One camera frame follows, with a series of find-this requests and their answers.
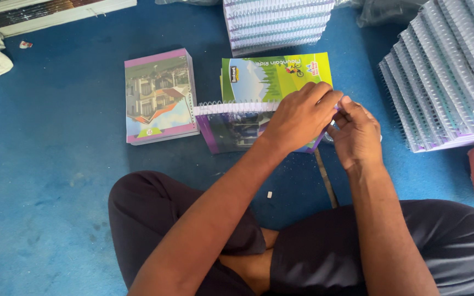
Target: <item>person's left hand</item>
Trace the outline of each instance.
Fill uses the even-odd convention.
[[[284,153],[305,146],[332,121],[342,97],[326,82],[305,84],[281,101],[261,138]]]

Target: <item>green notebook cover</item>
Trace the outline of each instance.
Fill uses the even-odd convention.
[[[311,81],[332,85],[327,53],[222,59],[224,102],[280,101]]]

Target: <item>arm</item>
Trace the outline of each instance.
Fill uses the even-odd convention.
[[[169,230],[128,295],[194,295],[259,187],[289,152],[323,130],[341,96],[326,83],[288,95],[252,148]]]
[[[348,97],[339,107],[335,119],[341,130],[328,132],[349,177],[369,295],[439,295],[383,165],[378,122]]]

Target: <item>person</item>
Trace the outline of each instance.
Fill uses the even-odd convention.
[[[333,118],[339,130],[328,132],[353,205],[279,232],[261,229],[248,208],[255,193]],[[109,196],[109,220],[131,296],[474,295],[474,208],[399,201],[380,125],[324,82],[286,96],[266,131],[206,192],[158,172],[122,177]]]

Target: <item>small paper scrap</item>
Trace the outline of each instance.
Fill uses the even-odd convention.
[[[19,44],[19,48],[21,48],[21,49],[28,49],[29,47],[32,47],[32,43],[30,43],[30,42],[22,41]]]

